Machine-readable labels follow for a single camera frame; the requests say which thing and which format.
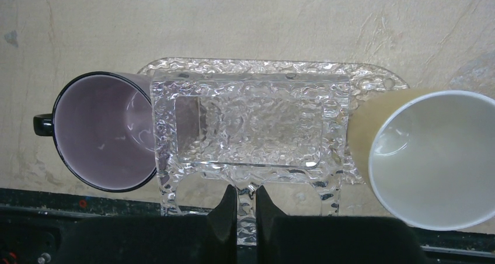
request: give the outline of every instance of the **white cup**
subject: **white cup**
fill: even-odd
[[[387,92],[354,112],[347,140],[378,200],[404,222],[443,231],[495,216],[495,100]]]

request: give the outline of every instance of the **black mug rim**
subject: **black mug rim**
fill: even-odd
[[[53,109],[51,111],[53,133],[52,133],[51,136],[52,136],[53,142],[55,144],[55,149],[57,149],[58,156],[60,156],[60,158],[62,159],[62,162],[69,169],[69,171],[71,171],[74,176],[76,176],[80,181],[84,182],[85,184],[87,184],[87,185],[89,185],[89,186],[91,186],[91,187],[93,187],[95,189],[98,189],[98,190],[101,190],[101,191],[104,191],[104,192],[111,192],[111,193],[123,193],[123,192],[130,192],[130,191],[136,190],[138,188],[143,187],[145,184],[147,184],[156,175],[156,166],[154,167],[153,171],[151,171],[151,173],[149,174],[149,176],[145,180],[143,180],[141,183],[139,183],[139,184],[137,184],[135,186],[132,186],[132,187],[129,187],[129,188],[125,188],[125,189],[106,189],[106,188],[100,187],[98,185],[94,185],[91,182],[89,182],[86,179],[84,179],[81,176],[79,176],[69,166],[69,164],[67,163],[67,161],[64,159],[64,156],[62,155],[62,152],[60,151],[60,148],[58,146],[57,135],[55,134],[55,121],[54,121],[54,119],[55,119],[55,111],[57,110],[58,102],[62,98],[62,95],[65,93],[65,91],[67,91],[67,89],[70,86],[72,86],[75,82],[81,80],[82,78],[91,77],[91,76],[94,76],[94,75],[106,75],[108,77],[115,77],[115,78],[117,78],[117,79],[119,79],[121,81],[124,81],[125,83],[131,85],[138,92],[140,92],[146,98],[146,100],[148,101],[149,105],[152,106],[151,99],[148,96],[148,94],[146,94],[146,92],[144,92],[136,83],[134,83],[133,81],[130,81],[129,79],[127,79],[126,77],[123,77],[122,75],[115,74],[115,73],[112,73],[112,72],[107,72],[107,71],[93,71],[93,72],[88,72],[88,73],[82,74],[82,75],[74,78],[73,80],[71,80],[69,83],[67,83],[64,86],[64,88],[60,91],[60,93],[58,93],[58,96],[55,99],[55,103],[53,104]]]

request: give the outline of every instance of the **cup rim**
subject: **cup rim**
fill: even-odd
[[[492,99],[492,98],[489,98],[485,95],[482,95],[480,93],[474,93],[474,92],[469,92],[469,91],[462,91],[462,90],[444,90],[444,91],[436,91],[436,92],[431,92],[431,93],[427,93],[425,95],[422,95],[422,96],[419,96],[417,98],[414,98],[410,101],[408,101],[407,103],[405,103],[404,105],[402,105],[400,108],[398,108],[397,110],[394,111],[394,113],[392,113],[388,118],[387,120],[383,123],[383,125],[380,127],[380,129],[378,130],[377,134],[375,135],[375,138],[373,139],[373,143],[371,144],[371,149],[369,151],[369,154],[368,154],[368,174],[369,174],[369,181],[370,181],[370,184],[371,184],[371,188],[373,189],[373,193],[375,194],[375,196],[377,197],[377,199],[379,200],[379,202],[383,205],[384,208],[386,208],[390,213],[392,213],[395,217],[401,219],[402,221],[412,225],[412,226],[415,226],[415,227],[418,227],[418,228],[422,228],[422,229],[427,229],[427,230],[434,230],[434,231],[455,231],[455,230],[460,230],[460,229],[464,229],[464,228],[468,228],[468,227],[471,227],[471,226],[474,226],[474,225],[478,225],[480,223],[483,223],[489,219],[491,219],[492,217],[495,216],[495,207],[492,209],[492,211],[489,213],[489,214],[486,214],[485,216],[483,217],[480,217],[480,218],[477,218],[473,221],[470,221],[470,222],[467,222],[467,223],[463,223],[463,224],[457,224],[457,225],[446,225],[446,226],[431,226],[431,225],[428,225],[428,224],[422,224],[422,223],[418,223],[414,220],[411,220],[399,213],[397,213],[393,208],[391,208],[382,198],[380,192],[378,191],[377,189],[377,186],[375,184],[375,179],[373,177],[373,168],[372,168],[372,163],[373,163],[373,150],[375,150],[375,146],[378,142],[378,137],[379,135],[381,135],[384,130],[386,129],[386,127],[390,124],[390,122],[399,114],[401,114],[403,111],[405,111],[407,108],[413,106],[414,104],[418,103],[418,102],[421,102],[422,100],[425,100],[425,99],[429,99],[429,98],[432,98],[432,97],[435,97],[435,96],[446,96],[446,95],[454,95],[454,96],[468,96],[468,97],[471,97],[471,98],[475,98],[475,99],[479,99],[479,100],[482,100],[490,105],[492,105],[493,107],[495,107],[495,100]]]
[[[141,93],[145,97],[145,99],[148,101],[149,105],[152,106],[151,98],[148,96],[148,94],[146,94],[146,92],[144,92],[137,84],[135,84],[134,82],[130,81],[126,77],[124,77],[122,75],[119,75],[119,74],[112,73],[112,72],[107,72],[107,71],[92,71],[92,72],[88,72],[88,73],[82,74],[82,75],[80,75],[80,76],[72,79],[69,83],[67,83],[64,86],[64,88],[60,91],[60,93],[58,93],[58,96],[55,99],[55,103],[53,104],[53,108],[52,108],[52,111],[51,111],[51,117],[52,117],[52,119],[55,119],[55,111],[57,110],[58,103],[59,103],[60,99],[62,98],[62,95],[65,93],[65,91],[67,91],[67,89],[70,86],[72,86],[74,83],[78,82],[79,80],[81,80],[83,78],[86,78],[86,77],[92,77],[92,76],[95,76],[95,75],[104,75],[104,76],[107,76],[107,77],[113,77],[113,78],[117,78],[117,79],[119,79],[119,80],[127,83],[128,85],[130,85],[134,89],[136,89],[139,93]],[[64,156],[62,155],[62,152],[61,152],[61,150],[60,150],[60,148],[58,146],[58,143],[57,143],[57,135],[55,133],[55,125],[56,125],[55,121],[52,122],[52,125],[53,125],[53,131],[54,131],[53,132],[53,135],[52,135],[52,138],[53,138],[53,143],[55,144],[55,149],[57,149],[58,156],[62,159],[62,162],[64,163],[64,165],[69,169],[69,171],[72,172],[72,174],[74,176],[76,176],[83,183],[85,183],[85,184],[87,184],[87,185],[89,185],[89,186],[91,186],[93,188],[96,188],[96,189],[101,190],[101,191],[104,191],[104,192],[111,192],[111,193],[130,192],[130,191],[133,191],[133,190],[136,190],[138,188],[143,187],[145,184],[147,184],[156,175],[156,166],[155,166],[153,168],[153,170],[150,172],[150,174],[142,182],[140,182],[139,184],[134,185],[132,187],[122,188],[122,189],[107,189],[107,188],[104,188],[104,187],[100,187],[98,185],[95,185],[95,184],[87,181],[83,177],[81,177],[79,174],[77,174],[77,172],[75,172],[69,166],[69,164],[65,160]]]

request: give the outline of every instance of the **screw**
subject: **screw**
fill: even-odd
[[[45,263],[50,263],[51,261],[51,256],[44,252],[41,254],[40,257],[38,257],[38,264],[45,264]]]

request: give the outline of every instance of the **mug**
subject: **mug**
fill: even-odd
[[[145,75],[90,72],[68,83],[51,114],[33,119],[52,137],[67,168],[86,184],[127,192],[156,173],[150,80]]]
[[[495,100],[408,89],[362,104],[347,141],[360,174],[394,216],[459,230],[495,216]]]

